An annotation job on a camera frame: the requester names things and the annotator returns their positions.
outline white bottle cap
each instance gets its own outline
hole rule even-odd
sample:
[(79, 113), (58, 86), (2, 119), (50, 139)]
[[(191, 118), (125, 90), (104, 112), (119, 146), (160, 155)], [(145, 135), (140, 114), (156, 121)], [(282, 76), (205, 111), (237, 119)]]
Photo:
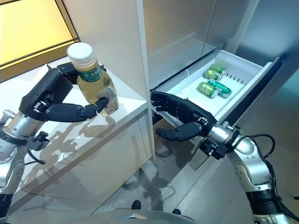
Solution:
[(88, 68), (97, 60), (92, 47), (87, 43), (74, 43), (67, 49), (67, 55), (75, 67)]

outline green can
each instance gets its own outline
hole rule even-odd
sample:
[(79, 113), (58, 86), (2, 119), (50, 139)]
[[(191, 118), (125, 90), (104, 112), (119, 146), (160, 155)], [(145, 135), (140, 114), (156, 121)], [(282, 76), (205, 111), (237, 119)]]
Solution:
[(220, 65), (217, 65), (217, 64), (212, 64), (210, 67), (210, 70), (216, 71), (216, 72), (222, 74), (223, 76), (228, 75), (228, 72), (223, 67), (221, 67)]
[(213, 86), (209, 85), (208, 83), (204, 83), (204, 82), (202, 82), (198, 85), (197, 90), (199, 92), (202, 92), (209, 98), (214, 98), (218, 94), (218, 90), (216, 88), (214, 88)]
[(218, 90), (219, 96), (227, 98), (232, 93), (230, 88), (226, 87), (225, 85), (223, 85), (213, 79), (209, 79), (209, 81), (207, 83)]
[(222, 75), (216, 71), (213, 70), (205, 70), (204, 71), (204, 77), (206, 78), (212, 78), (216, 81), (219, 81), (222, 78)]

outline plastic bottle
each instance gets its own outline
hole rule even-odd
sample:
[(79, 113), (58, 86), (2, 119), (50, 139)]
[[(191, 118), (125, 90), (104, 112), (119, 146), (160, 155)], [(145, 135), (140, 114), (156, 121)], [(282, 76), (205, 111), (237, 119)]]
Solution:
[(101, 69), (92, 47), (87, 43), (74, 43), (67, 49), (71, 63), (79, 73), (77, 84), (85, 99), (94, 104), (106, 97), (109, 103), (100, 115), (109, 116), (119, 108), (117, 93), (110, 76)]

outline silver robotic arm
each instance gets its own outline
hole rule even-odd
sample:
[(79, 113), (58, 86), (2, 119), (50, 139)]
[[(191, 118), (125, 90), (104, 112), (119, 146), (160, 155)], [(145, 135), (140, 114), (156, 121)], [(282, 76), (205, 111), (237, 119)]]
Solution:
[(151, 100), (157, 111), (166, 111), (184, 123), (174, 130), (157, 129), (156, 134), (171, 141), (206, 137), (199, 147), (205, 154), (216, 159), (229, 157), (250, 202), (256, 224), (292, 224), (289, 216), (298, 218), (282, 204), (272, 165), (261, 155), (254, 140), (254, 137), (266, 134), (242, 136), (228, 122), (217, 124), (211, 113), (171, 94), (154, 91)]
[(42, 125), (48, 120), (84, 121), (96, 116), (108, 103), (107, 98), (101, 98), (94, 105), (63, 104), (72, 84), (56, 69), (48, 69), (36, 86), (22, 98), (19, 112), (15, 114), (5, 110), (0, 119), (0, 224), (7, 223), (7, 212), (25, 169), (26, 153), (33, 162), (46, 163), (31, 153), (31, 150), (42, 150), (49, 142), (47, 133), (36, 135)]

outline drawer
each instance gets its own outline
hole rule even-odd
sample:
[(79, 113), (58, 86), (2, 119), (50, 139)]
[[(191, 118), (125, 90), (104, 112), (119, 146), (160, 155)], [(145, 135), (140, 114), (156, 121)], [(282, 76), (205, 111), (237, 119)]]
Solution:
[[(203, 72), (214, 63), (228, 71), (228, 75), (220, 80), (222, 84), (232, 90), (228, 98), (219, 96), (208, 98), (196, 90), (201, 82), (208, 80), (203, 76)], [(218, 122), (228, 120), (231, 125), (235, 125), (280, 67), (279, 58), (262, 67), (226, 51), (215, 50), (153, 90), (188, 98), (211, 112)], [(175, 127), (182, 124), (177, 118), (166, 112), (157, 113)]]

